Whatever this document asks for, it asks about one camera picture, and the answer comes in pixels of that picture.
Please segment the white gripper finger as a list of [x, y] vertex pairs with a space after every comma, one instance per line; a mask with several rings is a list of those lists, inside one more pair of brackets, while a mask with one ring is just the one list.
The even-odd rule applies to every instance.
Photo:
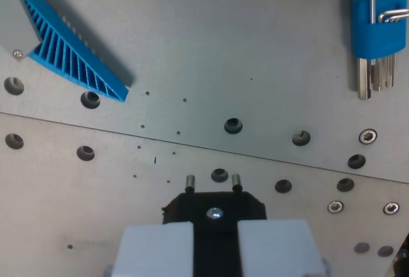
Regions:
[[113, 276], [193, 276], [194, 225], [177, 222], [125, 229]]
[[327, 270], [307, 221], [238, 222], [243, 276], [326, 276]]

